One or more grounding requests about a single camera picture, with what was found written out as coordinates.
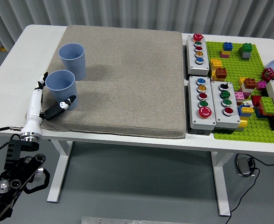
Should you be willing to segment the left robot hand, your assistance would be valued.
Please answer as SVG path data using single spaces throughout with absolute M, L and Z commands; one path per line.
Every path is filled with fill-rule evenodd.
M 42 111 L 42 91 L 47 86 L 56 100 L 56 104 Z M 78 105 L 75 76 L 68 70 L 45 73 L 37 82 L 27 110 L 26 124 L 21 129 L 20 139 L 37 142 L 42 138 L 40 128 L 43 120 L 51 120 L 66 110 Z

